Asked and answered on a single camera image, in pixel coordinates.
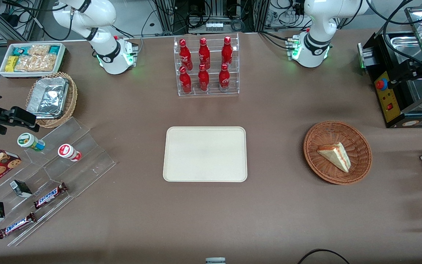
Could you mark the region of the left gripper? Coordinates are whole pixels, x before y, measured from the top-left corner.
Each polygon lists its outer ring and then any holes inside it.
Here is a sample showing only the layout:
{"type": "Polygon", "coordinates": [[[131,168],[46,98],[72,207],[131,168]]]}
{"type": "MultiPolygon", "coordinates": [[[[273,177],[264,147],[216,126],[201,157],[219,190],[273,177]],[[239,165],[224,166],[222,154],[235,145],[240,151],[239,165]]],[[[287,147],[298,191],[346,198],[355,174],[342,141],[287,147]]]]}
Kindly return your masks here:
{"type": "Polygon", "coordinates": [[[422,78],[422,61],[407,59],[408,70],[390,70],[389,89],[402,90],[404,82],[422,78]]]}

